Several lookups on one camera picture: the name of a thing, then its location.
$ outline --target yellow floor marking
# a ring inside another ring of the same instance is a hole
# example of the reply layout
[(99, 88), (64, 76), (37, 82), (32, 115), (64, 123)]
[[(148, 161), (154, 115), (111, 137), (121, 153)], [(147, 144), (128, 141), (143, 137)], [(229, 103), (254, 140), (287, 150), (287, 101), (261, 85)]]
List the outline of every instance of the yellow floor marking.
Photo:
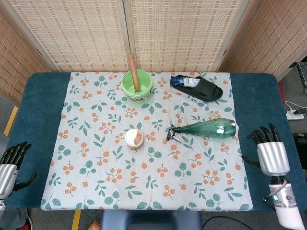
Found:
[(73, 216), (73, 222), (71, 230), (78, 230), (79, 221), (80, 221), (81, 210), (75, 210), (75, 215)]
[(11, 116), (9, 118), (9, 121), (8, 121), (6, 127), (5, 127), (5, 130), (4, 130), (4, 135), (6, 135), (7, 137), (9, 136), (9, 133), (10, 133), (11, 127), (13, 125), (14, 119), (16, 117), (17, 111), (18, 111), (18, 108), (16, 106), (14, 106), (12, 113), (11, 113)]

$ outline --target round container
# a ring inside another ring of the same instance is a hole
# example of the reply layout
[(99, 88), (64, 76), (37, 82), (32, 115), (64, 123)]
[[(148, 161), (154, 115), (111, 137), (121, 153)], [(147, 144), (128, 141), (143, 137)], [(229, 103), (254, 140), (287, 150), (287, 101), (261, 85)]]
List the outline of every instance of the round container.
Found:
[(130, 129), (125, 135), (125, 141), (132, 150), (138, 150), (143, 146), (144, 137), (140, 130)]
[(150, 89), (152, 88), (153, 81), (150, 75), (142, 70), (137, 69), (140, 92), (135, 92), (132, 80), (131, 71), (125, 73), (121, 86), (127, 97), (133, 102), (142, 103), (149, 98)]

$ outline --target green bucket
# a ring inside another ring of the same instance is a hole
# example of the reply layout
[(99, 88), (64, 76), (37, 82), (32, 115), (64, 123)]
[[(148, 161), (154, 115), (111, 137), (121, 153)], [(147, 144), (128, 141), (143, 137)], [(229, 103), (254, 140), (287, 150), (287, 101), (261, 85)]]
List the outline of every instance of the green bucket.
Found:
[(123, 91), (126, 93), (127, 97), (133, 102), (142, 103), (149, 98), (150, 89), (152, 88), (153, 81), (150, 75), (142, 70), (137, 69), (140, 92), (135, 92), (132, 80), (131, 71), (125, 73), (123, 80), (121, 81), (121, 86)]

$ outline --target table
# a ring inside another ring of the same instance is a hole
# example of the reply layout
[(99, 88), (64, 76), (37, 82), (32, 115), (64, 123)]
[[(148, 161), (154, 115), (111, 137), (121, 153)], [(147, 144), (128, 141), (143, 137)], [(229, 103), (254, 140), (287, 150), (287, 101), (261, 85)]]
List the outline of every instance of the table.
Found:
[[(9, 146), (24, 140), (33, 145), (20, 168), (18, 182), (28, 179), (33, 172), (38, 172), (39, 175), (31, 186), (13, 193), (7, 199), (8, 207), (40, 206), (69, 80), (70, 73), (37, 73), (28, 80)], [(291, 171), (287, 178), (293, 185), (299, 208), (306, 209), (307, 200), (304, 194), (307, 185), (284, 114), (276, 79), (269, 74), (238, 73), (231, 74), (231, 82), (236, 121), (240, 126), (238, 135), (242, 153), (251, 159), (257, 159), (255, 146), (244, 137), (259, 126), (274, 123), (288, 153)], [(246, 165), (246, 172), (254, 210), (267, 210), (260, 201), (269, 192), (269, 178), (249, 165)]]

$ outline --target wicker panel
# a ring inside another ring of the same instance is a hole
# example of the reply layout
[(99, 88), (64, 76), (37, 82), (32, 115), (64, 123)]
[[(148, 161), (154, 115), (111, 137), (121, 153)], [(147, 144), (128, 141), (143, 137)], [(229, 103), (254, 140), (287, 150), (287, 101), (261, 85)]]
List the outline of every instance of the wicker panel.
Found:
[(222, 71), (277, 75), (291, 57), (307, 48), (307, 1), (265, 0), (248, 33), (237, 43)]
[(139, 68), (215, 71), (241, 0), (131, 0)]
[(0, 92), (19, 104), (29, 76), (46, 69), (1, 12), (0, 28)]
[(9, 0), (60, 71), (127, 70), (116, 0)]

